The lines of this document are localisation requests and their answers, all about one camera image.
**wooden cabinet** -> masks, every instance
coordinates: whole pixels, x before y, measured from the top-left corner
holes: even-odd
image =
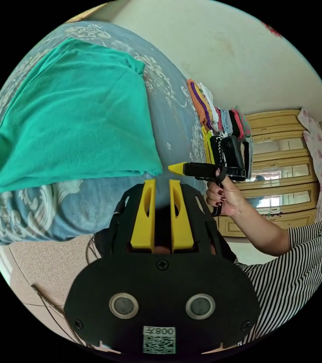
[[[258,135],[253,140],[254,162],[309,155],[302,130]]]
[[[316,218],[317,209],[310,209],[296,213],[286,213],[281,216],[271,217],[270,221],[277,224],[283,229],[289,227],[300,227],[312,224]],[[226,216],[219,217],[219,231],[225,237],[245,237],[243,232],[232,221],[231,218]]]
[[[256,181],[260,175],[265,180]],[[240,190],[273,188],[317,181],[310,156],[285,159],[260,160],[252,164],[251,179],[236,185]]]
[[[260,214],[282,228],[311,224],[316,217],[319,183],[303,139],[305,128],[297,119],[299,112],[247,116],[254,141],[252,175],[236,183]],[[222,235],[244,237],[230,217],[220,216],[218,224]]]

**black device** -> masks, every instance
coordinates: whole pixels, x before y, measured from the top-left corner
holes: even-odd
[[[223,256],[200,192],[176,180],[170,181],[172,250],[153,253],[155,195],[155,180],[124,193],[103,257],[70,288],[69,325],[94,347],[154,360],[237,344],[260,314],[252,283]]]

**glass panel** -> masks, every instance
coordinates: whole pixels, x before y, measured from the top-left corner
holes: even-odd
[[[311,201],[310,193],[308,191],[250,197],[246,199],[254,208],[260,209],[259,212],[269,213],[278,213],[280,207],[284,205],[294,205]]]
[[[293,166],[281,166],[277,168],[267,168],[252,170],[250,179],[246,179],[246,182],[257,182],[262,180],[283,179],[292,177],[303,177],[310,175],[307,164],[293,165]]]
[[[307,149],[305,140],[302,138],[284,140],[266,140],[253,145],[254,154],[264,154],[266,152],[287,151]]]

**teal towel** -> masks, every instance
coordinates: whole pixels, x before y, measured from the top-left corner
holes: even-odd
[[[128,53],[72,38],[45,55],[0,124],[0,193],[161,174],[144,67]]]

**blue bedspread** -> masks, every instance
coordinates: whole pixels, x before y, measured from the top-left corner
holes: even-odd
[[[0,91],[0,122],[29,71],[42,56],[69,37],[127,52],[145,63],[151,122],[164,167],[164,173],[156,177],[156,207],[167,205],[169,179],[176,178],[167,166],[183,161],[205,162],[200,124],[185,77],[163,53],[129,30],[96,21],[63,24],[55,29],[24,57]],[[22,240],[67,241],[102,230],[109,226],[122,194],[151,178],[144,175],[65,181],[1,193],[0,245]],[[202,181],[190,177],[178,179],[205,192]]]

